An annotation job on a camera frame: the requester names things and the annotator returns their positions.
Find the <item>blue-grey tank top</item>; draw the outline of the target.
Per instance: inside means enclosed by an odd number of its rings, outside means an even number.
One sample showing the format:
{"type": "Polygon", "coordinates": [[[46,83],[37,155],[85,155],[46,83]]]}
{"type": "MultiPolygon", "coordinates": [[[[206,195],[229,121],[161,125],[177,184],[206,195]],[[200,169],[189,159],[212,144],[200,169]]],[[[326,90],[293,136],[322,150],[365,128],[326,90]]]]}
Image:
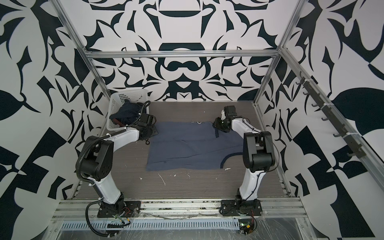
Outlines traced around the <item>blue-grey tank top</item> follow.
{"type": "Polygon", "coordinates": [[[222,169],[243,153],[243,138],[236,132],[216,130],[212,123],[160,122],[151,138],[147,171],[222,169]]]}

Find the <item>white plastic laundry basket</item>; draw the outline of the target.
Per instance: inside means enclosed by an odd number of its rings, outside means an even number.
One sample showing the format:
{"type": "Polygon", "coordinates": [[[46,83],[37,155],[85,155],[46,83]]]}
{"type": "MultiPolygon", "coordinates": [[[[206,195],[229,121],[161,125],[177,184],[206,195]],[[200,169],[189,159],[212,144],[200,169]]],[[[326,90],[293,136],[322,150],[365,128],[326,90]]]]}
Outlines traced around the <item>white plastic laundry basket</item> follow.
{"type": "Polygon", "coordinates": [[[123,106],[126,101],[131,103],[144,103],[149,100],[149,91],[145,89],[128,89],[124,91],[119,91],[111,95],[106,128],[108,131],[120,131],[123,127],[116,125],[110,119],[112,114],[118,112],[118,110],[123,106]]]}

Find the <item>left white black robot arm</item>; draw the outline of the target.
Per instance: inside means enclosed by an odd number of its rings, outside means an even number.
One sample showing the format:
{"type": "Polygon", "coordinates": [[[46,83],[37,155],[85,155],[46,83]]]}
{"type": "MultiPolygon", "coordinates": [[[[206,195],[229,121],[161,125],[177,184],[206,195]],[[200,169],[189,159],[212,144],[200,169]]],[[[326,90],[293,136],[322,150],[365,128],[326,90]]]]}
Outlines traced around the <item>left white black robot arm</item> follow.
{"type": "Polygon", "coordinates": [[[136,141],[145,141],[158,134],[153,115],[140,114],[132,126],[107,133],[104,136],[88,137],[76,162],[79,180],[94,187],[101,202],[102,210],[110,214],[122,214],[125,208],[124,195],[117,188],[113,177],[113,157],[118,149],[136,141]]]}

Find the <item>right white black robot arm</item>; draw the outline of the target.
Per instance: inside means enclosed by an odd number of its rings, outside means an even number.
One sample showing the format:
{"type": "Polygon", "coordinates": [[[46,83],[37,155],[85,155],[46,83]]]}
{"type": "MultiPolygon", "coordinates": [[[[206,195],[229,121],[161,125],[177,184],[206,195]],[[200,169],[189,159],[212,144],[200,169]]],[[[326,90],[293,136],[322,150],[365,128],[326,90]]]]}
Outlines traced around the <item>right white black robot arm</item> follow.
{"type": "Polygon", "coordinates": [[[262,178],[272,171],[277,160],[271,133],[256,129],[246,118],[237,115],[235,106],[225,106],[221,116],[215,119],[213,128],[216,137],[219,137],[219,132],[231,131],[242,137],[243,163],[247,170],[239,188],[239,206],[256,200],[262,178]]]}

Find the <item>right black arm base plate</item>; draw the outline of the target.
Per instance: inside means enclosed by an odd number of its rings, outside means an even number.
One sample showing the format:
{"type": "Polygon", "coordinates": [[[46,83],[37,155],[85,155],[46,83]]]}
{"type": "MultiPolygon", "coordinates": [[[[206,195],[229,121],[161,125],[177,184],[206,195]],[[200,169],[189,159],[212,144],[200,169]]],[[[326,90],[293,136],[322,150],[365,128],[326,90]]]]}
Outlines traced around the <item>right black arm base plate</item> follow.
{"type": "Polygon", "coordinates": [[[234,216],[250,216],[258,217],[263,212],[261,202],[259,200],[253,201],[235,201],[235,200],[221,200],[221,207],[219,213],[225,217],[234,216]]]}

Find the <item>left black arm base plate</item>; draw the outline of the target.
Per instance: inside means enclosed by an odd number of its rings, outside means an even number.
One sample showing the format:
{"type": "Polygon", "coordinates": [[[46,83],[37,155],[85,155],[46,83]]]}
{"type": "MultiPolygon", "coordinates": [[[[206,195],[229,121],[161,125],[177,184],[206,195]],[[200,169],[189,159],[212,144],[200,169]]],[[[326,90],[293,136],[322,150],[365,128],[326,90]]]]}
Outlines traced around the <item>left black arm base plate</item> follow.
{"type": "Polygon", "coordinates": [[[141,211],[141,201],[120,201],[114,205],[102,202],[100,204],[98,218],[112,218],[116,215],[122,218],[132,217],[141,211]]]}

